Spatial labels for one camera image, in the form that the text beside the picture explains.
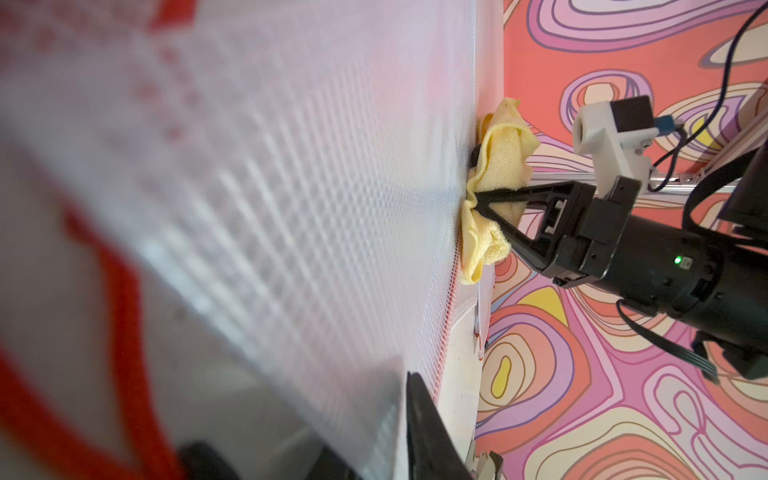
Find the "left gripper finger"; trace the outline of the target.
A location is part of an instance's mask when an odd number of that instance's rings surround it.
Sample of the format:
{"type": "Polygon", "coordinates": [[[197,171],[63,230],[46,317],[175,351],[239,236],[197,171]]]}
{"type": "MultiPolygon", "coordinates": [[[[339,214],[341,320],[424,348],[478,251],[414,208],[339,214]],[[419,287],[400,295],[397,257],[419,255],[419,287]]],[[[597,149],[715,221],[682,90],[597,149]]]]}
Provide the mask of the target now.
{"type": "Polygon", "coordinates": [[[419,373],[406,377],[408,475],[411,480],[470,480],[419,373]]]}

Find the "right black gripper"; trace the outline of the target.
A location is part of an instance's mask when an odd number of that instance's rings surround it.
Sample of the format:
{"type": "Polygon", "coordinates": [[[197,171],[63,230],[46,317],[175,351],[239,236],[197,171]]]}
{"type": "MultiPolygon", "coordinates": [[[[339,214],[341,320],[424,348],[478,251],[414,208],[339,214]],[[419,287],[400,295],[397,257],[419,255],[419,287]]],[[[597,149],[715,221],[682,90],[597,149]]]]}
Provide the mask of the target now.
{"type": "Polygon", "coordinates": [[[474,210],[495,222],[529,267],[563,288],[602,279],[613,260],[642,183],[617,177],[609,192],[577,181],[474,194],[474,210]],[[519,228],[526,210],[541,213],[536,232],[519,228]]]}

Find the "yellow microfiber cloth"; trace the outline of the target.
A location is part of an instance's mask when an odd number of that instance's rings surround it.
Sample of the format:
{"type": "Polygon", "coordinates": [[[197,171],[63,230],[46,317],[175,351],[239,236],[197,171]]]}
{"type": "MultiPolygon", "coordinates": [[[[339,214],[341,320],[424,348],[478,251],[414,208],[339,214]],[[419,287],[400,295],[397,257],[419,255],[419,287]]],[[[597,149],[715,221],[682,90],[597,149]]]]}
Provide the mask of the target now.
{"type": "Polygon", "coordinates": [[[487,265],[509,256],[511,244],[501,223],[482,216],[478,195],[493,190],[519,190],[533,175],[528,159],[540,146],[520,114],[520,101],[503,99],[495,112],[478,122],[479,156],[468,174],[466,199],[461,206],[461,273],[464,285],[479,282],[487,265]]]}

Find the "clear mesh document bag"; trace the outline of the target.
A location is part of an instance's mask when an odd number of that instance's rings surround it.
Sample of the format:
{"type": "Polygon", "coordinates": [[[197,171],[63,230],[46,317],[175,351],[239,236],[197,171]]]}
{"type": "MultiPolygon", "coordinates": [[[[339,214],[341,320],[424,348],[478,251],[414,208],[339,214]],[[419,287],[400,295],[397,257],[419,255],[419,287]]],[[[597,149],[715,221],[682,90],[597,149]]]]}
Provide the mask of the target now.
{"type": "Polygon", "coordinates": [[[5,1],[1,364],[85,479],[408,471],[438,393],[483,1],[5,1]],[[137,378],[149,414],[127,401],[137,378]]]}
{"type": "Polygon", "coordinates": [[[492,312],[494,281],[482,280],[476,284],[475,320],[473,327],[474,353],[482,361],[487,349],[492,312]]]}

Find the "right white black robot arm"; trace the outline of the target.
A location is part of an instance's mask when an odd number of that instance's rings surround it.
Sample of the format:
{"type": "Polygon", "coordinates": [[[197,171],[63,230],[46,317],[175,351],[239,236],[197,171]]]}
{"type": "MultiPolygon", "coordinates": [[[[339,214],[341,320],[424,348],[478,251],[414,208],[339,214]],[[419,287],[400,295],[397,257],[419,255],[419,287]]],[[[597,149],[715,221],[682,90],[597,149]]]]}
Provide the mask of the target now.
{"type": "Polygon", "coordinates": [[[666,314],[696,331],[682,347],[637,323],[664,352],[718,378],[706,344],[743,378],[767,375],[767,151],[747,152],[691,192],[679,227],[633,214],[640,184],[617,179],[605,197],[593,185],[559,182],[497,189],[477,212],[497,222],[512,250],[563,288],[590,284],[631,312],[666,314]]]}

